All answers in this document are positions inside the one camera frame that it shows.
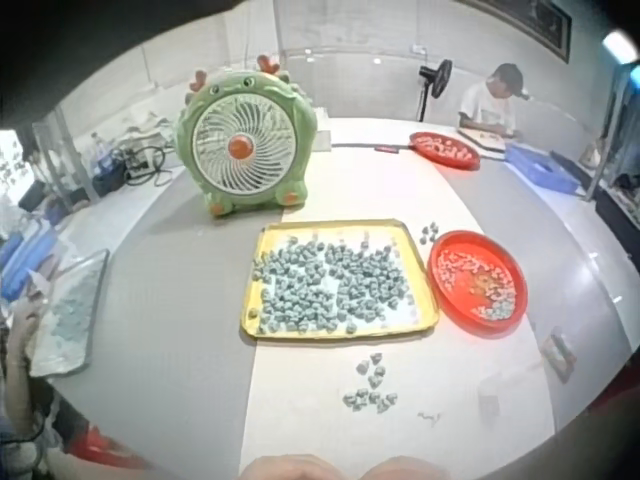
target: white shirt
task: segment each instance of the white shirt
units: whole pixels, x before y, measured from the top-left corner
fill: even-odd
[[[495,98],[485,82],[478,83],[464,92],[460,113],[464,113],[476,123],[502,125],[510,131],[516,129],[511,99]]]

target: metal tray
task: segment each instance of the metal tray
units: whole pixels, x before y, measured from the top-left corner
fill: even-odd
[[[62,270],[59,276],[52,282],[52,290],[49,293],[49,308],[44,312],[38,331],[34,335],[34,345],[30,348],[31,356],[31,376],[44,377],[51,375],[65,375],[76,372],[86,367],[90,362],[91,337],[98,309],[102,282],[109,259],[109,250],[100,250],[93,255],[71,265]],[[86,338],[78,345],[73,342],[62,341],[54,338],[53,328],[57,324],[57,317],[51,312],[51,307],[61,299],[61,292],[65,292],[69,285],[74,285],[78,281],[78,276],[82,276],[83,269],[92,265],[100,269],[98,282],[93,297],[91,317],[87,319],[88,328]]]
[[[427,283],[425,267],[418,253],[415,243],[404,223],[395,220],[352,220],[352,221],[318,221],[277,223],[265,227],[258,239],[255,257],[260,258],[263,252],[269,252],[284,246],[291,235],[299,238],[301,243],[317,235],[320,241],[337,243],[343,240],[349,246],[359,246],[364,234],[369,234],[371,248],[375,249],[380,242],[391,243],[395,240],[393,258],[398,262],[408,280],[410,293],[415,299],[414,305],[407,301],[401,302],[397,310],[388,309],[385,313],[387,321],[375,320],[366,323],[355,320],[358,329],[349,335],[345,331],[345,323],[340,323],[333,333],[326,330],[310,329],[305,334],[298,332],[278,331],[275,333],[258,333],[259,318],[250,319],[248,312],[252,308],[262,309],[260,292],[266,286],[261,282],[254,282],[249,276],[249,285],[245,295],[242,310],[242,328],[251,336],[264,339],[288,340],[332,340],[344,338],[361,338],[384,335],[398,335],[433,329],[438,322],[438,306],[435,297]]]

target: green dragon fan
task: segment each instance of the green dragon fan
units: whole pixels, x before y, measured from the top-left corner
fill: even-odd
[[[211,213],[304,203],[317,120],[287,74],[233,72],[198,88],[178,120],[176,146]]]

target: red tray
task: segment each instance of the red tray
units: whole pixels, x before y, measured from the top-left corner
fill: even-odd
[[[490,281],[491,278],[480,272],[473,274],[463,272],[456,276],[454,287],[447,290],[440,279],[438,258],[444,251],[470,254],[478,260],[506,271],[511,276],[515,288],[515,308],[512,315],[505,320],[486,320],[472,310],[491,305],[489,298],[479,293],[479,281]],[[433,288],[438,304],[444,313],[464,330],[485,338],[497,338],[508,335],[522,320],[527,309],[528,293],[524,275],[516,261],[509,253],[493,240],[475,232],[458,230],[449,232],[436,241],[431,248],[427,264],[427,277]]]
[[[460,170],[480,168],[477,150],[460,140],[430,132],[414,133],[409,139],[409,147],[427,160]]]

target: blue tray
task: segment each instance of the blue tray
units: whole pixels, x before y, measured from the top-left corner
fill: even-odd
[[[580,183],[549,155],[507,145],[507,162],[536,185],[561,193],[575,193]]]

